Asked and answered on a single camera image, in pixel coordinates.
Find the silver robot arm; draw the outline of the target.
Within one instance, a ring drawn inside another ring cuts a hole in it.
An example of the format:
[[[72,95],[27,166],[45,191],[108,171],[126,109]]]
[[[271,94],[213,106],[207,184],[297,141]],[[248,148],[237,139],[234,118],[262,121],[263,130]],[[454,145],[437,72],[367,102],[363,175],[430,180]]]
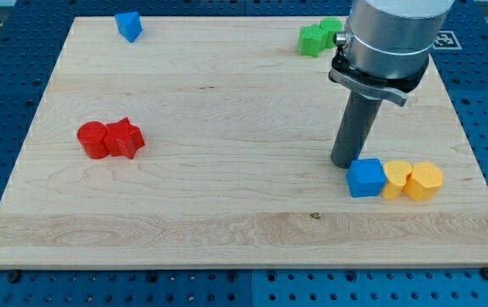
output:
[[[370,100],[400,107],[421,82],[453,0],[354,0],[334,34],[329,78]]]

